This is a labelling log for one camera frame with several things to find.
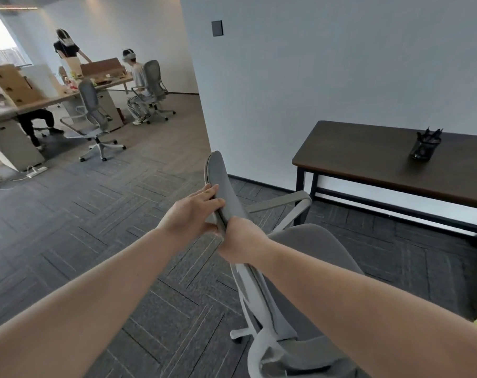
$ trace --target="hand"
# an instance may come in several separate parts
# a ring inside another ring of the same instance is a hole
[[[268,249],[271,240],[252,221],[232,217],[226,227],[224,241],[218,252],[231,264],[255,265],[259,256]]]
[[[210,214],[224,206],[224,199],[211,199],[218,189],[217,184],[213,187],[206,184],[203,189],[175,202],[156,228],[177,239],[182,246],[205,232],[219,234],[215,224],[205,222]]]

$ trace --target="white wall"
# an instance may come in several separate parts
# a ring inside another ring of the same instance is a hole
[[[32,61],[55,72],[55,30],[63,28],[91,60],[121,59],[131,48],[141,62],[160,62],[170,91],[198,92],[179,0],[62,0],[4,20]]]
[[[318,120],[477,134],[477,0],[181,3],[210,145],[230,174],[294,189],[292,157]],[[325,186],[477,223],[477,209]]]

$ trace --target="hair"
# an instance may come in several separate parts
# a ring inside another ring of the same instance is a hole
[[[70,38],[71,37],[70,34],[67,33],[67,31],[63,30],[63,29],[57,29],[56,30],[56,35],[58,36],[58,38],[60,38],[62,40],[65,39],[65,38]]]
[[[137,61],[137,57],[135,56],[135,52],[131,49],[125,49],[123,50],[123,58],[128,58],[132,62]]]

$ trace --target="mesh office chair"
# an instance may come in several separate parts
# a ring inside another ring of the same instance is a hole
[[[298,215],[309,209],[312,200],[306,192],[298,191],[244,207],[231,186],[218,151],[211,153],[207,160],[205,182],[219,184],[216,196],[226,200],[225,207],[215,214],[221,231],[233,216],[251,219],[250,213],[299,202],[269,237],[312,257],[362,273],[347,250],[326,229],[314,224],[286,229]],[[254,337],[248,353],[248,371],[252,378],[271,376],[263,371],[268,367],[282,370],[282,375],[275,376],[355,376],[354,363],[258,270],[251,265],[236,264],[231,265],[231,271],[248,327],[232,330],[230,337],[235,341],[248,335]]]
[[[93,82],[90,79],[84,79],[79,84],[79,94],[81,95],[81,99],[83,100],[84,106],[76,107],[76,110],[84,110],[84,112],[80,115],[75,116],[68,116],[63,117],[60,119],[60,122],[63,123],[66,127],[68,127],[71,132],[65,132],[65,137],[69,139],[95,139],[95,144],[90,146],[88,152],[84,155],[79,157],[81,162],[86,160],[85,156],[88,155],[90,152],[98,149],[100,153],[100,158],[102,161],[105,162],[107,158],[104,156],[104,148],[121,148],[126,150],[126,146],[117,144],[116,140],[108,140],[105,142],[101,142],[99,136],[106,134],[108,131],[108,123],[112,121],[112,118],[107,115],[107,113],[102,114],[100,112],[100,105],[98,102],[98,95],[95,87],[93,86]],[[72,124],[65,123],[64,120],[66,119],[80,119],[86,123],[88,127],[84,127],[78,129],[74,127]]]
[[[161,70],[160,64],[157,60],[151,60],[144,64],[144,73],[146,75],[146,88],[150,95],[146,96],[143,94],[137,93],[135,90],[136,88],[132,88],[134,94],[139,97],[139,99],[144,104],[146,111],[152,111],[152,114],[149,117],[144,117],[144,120],[147,124],[149,124],[149,119],[153,117],[153,115],[159,115],[163,117],[165,120],[168,120],[168,117],[165,113],[172,113],[175,114],[173,110],[161,110],[158,108],[158,104],[163,101],[167,95],[168,90],[166,89],[165,85],[161,81]]]

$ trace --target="gray t-shirt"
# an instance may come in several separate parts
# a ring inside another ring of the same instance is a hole
[[[142,92],[143,95],[149,96],[151,95],[147,91],[147,80],[146,80],[146,73],[144,72],[144,64],[143,63],[134,63],[132,66],[132,76],[134,78],[135,86],[140,88],[145,88]]]

